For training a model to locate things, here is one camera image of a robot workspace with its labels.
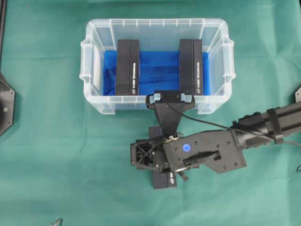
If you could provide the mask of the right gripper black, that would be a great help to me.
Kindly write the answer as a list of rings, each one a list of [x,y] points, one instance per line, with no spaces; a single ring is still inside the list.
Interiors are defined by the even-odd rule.
[[[130,147],[130,162],[138,170],[179,175],[187,181],[186,171],[200,166],[200,141],[182,134],[156,135],[137,140]]]

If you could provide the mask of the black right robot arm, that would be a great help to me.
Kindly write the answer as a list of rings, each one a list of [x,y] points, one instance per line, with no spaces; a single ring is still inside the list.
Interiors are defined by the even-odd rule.
[[[137,140],[130,147],[130,162],[137,169],[174,173],[188,180],[185,172],[205,165],[216,173],[246,166],[243,151],[270,143],[282,144],[301,130],[301,104],[271,108],[247,115],[231,127],[202,131],[189,136],[177,132],[187,104],[156,103],[150,106],[163,121],[161,132]]]

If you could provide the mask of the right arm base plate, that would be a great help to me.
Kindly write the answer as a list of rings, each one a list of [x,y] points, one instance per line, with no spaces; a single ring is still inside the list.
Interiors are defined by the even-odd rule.
[[[295,92],[295,102],[298,103],[301,101],[301,87],[299,87]]]

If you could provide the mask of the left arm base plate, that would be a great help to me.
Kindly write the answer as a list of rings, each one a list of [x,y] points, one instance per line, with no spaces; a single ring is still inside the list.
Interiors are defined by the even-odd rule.
[[[0,135],[14,123],[15,91],[0,74]]]

